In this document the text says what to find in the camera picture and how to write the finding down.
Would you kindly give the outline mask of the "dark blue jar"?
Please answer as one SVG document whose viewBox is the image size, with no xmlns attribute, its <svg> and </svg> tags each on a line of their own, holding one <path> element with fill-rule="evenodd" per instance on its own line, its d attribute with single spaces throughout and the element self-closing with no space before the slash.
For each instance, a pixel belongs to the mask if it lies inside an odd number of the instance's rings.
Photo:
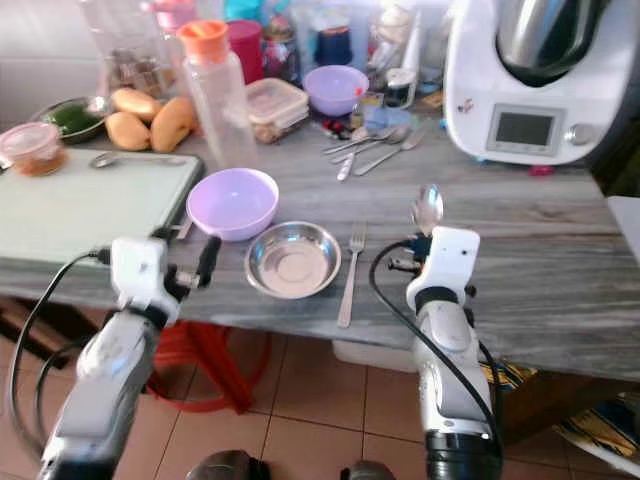
<svg viewBox="0 0 640 480">
<path fill-rule="evenodd" d="M 355 59 L 349 23 L 319 29 L 315 33 L 314 61 L 317 67 L 346 65 L 351 67 Z"/>
</svg>

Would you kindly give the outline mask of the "white plastic box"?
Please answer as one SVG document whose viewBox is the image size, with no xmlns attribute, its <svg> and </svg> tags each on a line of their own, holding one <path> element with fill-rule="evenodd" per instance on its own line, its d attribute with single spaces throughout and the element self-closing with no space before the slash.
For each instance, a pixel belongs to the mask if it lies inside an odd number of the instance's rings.
<svg viewBox="0 0 640 480">
<path fill-rule="evenodd" d="M 416 372 L 412 352 L 383 346 L 351 342 L 351 340 L 332 340 L 334 356 L 347 364 L 365 365 L 375 369 L 399 372 Z"/>
</svg>

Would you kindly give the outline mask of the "red-lidded round food tub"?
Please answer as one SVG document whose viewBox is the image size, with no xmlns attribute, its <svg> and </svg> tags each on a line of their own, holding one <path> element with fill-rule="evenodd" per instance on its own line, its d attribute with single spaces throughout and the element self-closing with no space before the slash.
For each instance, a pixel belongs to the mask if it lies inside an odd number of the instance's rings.
<svg viewBox="0 0 640 480">
<path fill-rule="evenodd" d="M 0 134 L 0 164 L 6 170 L 42 177 L 67 163 L 60 129 L 46 122 L 14 125 Z"/>
</svg>

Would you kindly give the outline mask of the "clear bottle with orange cap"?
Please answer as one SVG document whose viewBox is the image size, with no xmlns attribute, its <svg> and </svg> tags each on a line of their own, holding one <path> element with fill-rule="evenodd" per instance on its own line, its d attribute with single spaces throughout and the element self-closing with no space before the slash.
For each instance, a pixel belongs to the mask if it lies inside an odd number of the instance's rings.
<svg viewBox="0 0 640 480">
<path fill-rule="evenodd" d="M 248 114 L 244 78 L 230 49 L 228 23 L 192 20 L 175 36 L 183 47 L 180 65 L 201 132 L 221 169 L 253 168 L 259 160 Z"/>
</svg>

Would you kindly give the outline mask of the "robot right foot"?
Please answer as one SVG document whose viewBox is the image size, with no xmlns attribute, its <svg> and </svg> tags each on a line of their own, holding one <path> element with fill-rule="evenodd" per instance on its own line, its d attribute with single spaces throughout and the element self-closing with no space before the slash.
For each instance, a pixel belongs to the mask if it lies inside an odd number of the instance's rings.
<svg viewBox="0 0 640 480">
<path fill-rule="evenodd" d="M 340 471 L 339 480 L 396 480 L 384 463 L 361 460 Z"/>
</svg>

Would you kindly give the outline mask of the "large purple plastic bowl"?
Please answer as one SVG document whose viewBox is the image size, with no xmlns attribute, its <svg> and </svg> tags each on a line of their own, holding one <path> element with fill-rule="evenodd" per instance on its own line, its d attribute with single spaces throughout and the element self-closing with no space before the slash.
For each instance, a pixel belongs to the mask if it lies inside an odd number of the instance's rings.
<svg viewBox="0 0 640 480">
<path fill-rule="evenodd" d="M 189 191 L 187 218 L 224 242 L 247 241 L 274 220 L 280 188 L 269 174 L 230 168 L 206 175 Z"/>
</svg>

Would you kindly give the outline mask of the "pale green cutting board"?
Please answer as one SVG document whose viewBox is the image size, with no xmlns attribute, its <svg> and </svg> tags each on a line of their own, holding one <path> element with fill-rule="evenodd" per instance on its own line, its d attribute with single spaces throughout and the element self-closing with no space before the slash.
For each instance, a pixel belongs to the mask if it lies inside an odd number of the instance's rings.
<svg viewBox="0 0 640 480">
<path fill-rule="evenodd" d="M 101 151 L 70 148 L 47 175 L 0 178 L 0 255 L 65 262 L 119 237 L 146 237 L 178 218 L 186 192 L 204 164 L 195 156 L 120 154 L 95 168 Z"/>
</svg>

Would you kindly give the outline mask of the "slim steel spoon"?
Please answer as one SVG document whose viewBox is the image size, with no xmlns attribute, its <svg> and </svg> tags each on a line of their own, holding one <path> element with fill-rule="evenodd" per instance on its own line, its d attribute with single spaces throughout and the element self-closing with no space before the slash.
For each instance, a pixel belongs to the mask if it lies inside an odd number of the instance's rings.
<svg viewBox="0 0 640 480">
<path fill-rule="evenodd" d="M 164 166 L 180 166 L 186 164 L 186 160 L 180 157 L 169 156 L 132 156 L 124 155 L 123 152 L 104 152 L 104 154 L 93 157 L 90 166 L 93 169 L 105 169 L 110 166 L 123 165 L 127 163 L 145 163 Z"/>
</svg>

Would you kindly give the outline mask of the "stainless steel bowl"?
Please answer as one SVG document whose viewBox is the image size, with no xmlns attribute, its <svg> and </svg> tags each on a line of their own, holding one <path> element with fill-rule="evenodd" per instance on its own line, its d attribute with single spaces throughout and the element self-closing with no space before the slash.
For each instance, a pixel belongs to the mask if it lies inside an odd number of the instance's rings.
<svg viewBox="0 0 640 480">
<path fill-rule="evenodd" d="M 244 275 L 253 288 L 279 300 L 301 300 L 337 278 L 343 248 L 329 230 L 310 221 L 284 221 L 253 238 Z"/>
</svg>

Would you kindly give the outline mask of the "steel fork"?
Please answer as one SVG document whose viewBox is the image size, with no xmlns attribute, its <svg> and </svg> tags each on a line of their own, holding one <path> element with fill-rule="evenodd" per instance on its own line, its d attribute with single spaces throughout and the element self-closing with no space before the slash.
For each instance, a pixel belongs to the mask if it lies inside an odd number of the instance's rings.
<svg viewBox="0 0 640 480">
<path fill-rule="evenodd" d="M 351 325 L 353 302 L 355 302 L 355 284 L 357 276 L 358 257 L 365 250 L 367 237 L 367 224 L 364 221 L 355 225 L 352 236 L 349 238 L 348 253 L 349 266 L 344 284 L 342 300 L 335 325 L 340 329 L 346 329 Z"/>
</svg>

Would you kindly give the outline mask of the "red plastic stool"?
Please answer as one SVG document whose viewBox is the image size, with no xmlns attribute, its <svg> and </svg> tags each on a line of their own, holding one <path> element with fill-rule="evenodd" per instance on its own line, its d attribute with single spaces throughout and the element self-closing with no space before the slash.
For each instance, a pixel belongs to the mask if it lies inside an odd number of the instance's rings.
<svg viewBox="0 0 640 480">
<path fill-rule="evenodd" d="M 273 339 L 268 337 L 264 340 L 256 365 L 250 374 L 244 375 L 229 351 L 230 337 L 237 332 L 232 326 L 179 320 L 164 329 L 157 338 L 156 369 L 175 365 L 196 366 L 220 390 L 219 397 L 200 401 L 174 399 L 166 392 L 157 372 L 152 372 L 146 381 L 146 392 L 183 412 L 210 413 L 225 408 L 237 413 L 247 412 L 253 404 L 253 388 L 260 383 L 273 356 Z"/>
</svg>

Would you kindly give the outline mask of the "bottle with pink cap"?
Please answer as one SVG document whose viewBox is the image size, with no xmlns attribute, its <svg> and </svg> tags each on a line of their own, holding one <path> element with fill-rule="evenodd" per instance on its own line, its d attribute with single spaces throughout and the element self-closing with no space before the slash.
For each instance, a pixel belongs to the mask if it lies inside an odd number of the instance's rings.
<svg viewBox="0 0 640 480">
<path fill-rule="evenodd" d="M 198 19 L 195 0 L 152 0 L 148 10 L 154 14 L 157 27 L 163 33 L 175 33 Z"/>
</svg>

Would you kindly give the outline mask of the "dish with green contents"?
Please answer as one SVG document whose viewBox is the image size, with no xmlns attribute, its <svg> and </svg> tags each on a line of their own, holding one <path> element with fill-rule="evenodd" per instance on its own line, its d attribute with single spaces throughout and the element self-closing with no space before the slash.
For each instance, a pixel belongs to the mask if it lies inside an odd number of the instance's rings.
<svg viewBox="0 0 640 480">
<path fill-rule="evenodd" d="M 78 97 L 37 111 L 31 120 L 55 125 L 64 145 L 77 145 L 104 132 L 106 116 L 111 113 L 113 105 L 106 97 Z"/>
</svg>

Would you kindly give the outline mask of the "dark red cup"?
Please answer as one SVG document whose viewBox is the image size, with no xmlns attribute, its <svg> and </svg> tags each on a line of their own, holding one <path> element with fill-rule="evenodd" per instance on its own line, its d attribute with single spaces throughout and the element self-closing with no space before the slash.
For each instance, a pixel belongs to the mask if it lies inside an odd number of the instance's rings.
<svg viewBox="0 0 640 480">
<path fill-rule="evenodd" d="M 264 78 L 262 65 L 262 27 L 253 20 L 228 20 L 230 49 L 238 56 L 244 83 Z"/>
</svg>

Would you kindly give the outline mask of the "large steel spoon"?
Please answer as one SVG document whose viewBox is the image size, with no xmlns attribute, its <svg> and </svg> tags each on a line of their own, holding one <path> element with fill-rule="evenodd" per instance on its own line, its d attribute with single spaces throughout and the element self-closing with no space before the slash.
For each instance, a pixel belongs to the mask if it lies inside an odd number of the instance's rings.
<svg viewBox="0 0 640 480">
<path fill-rule="evenodd" d="M 439 186 L 422 186 L 411 209 L 411 218 L 420 236 L 430 237 L 434 229 L 442 224 L 443 215 L 444 202 Z"/>
</svg>

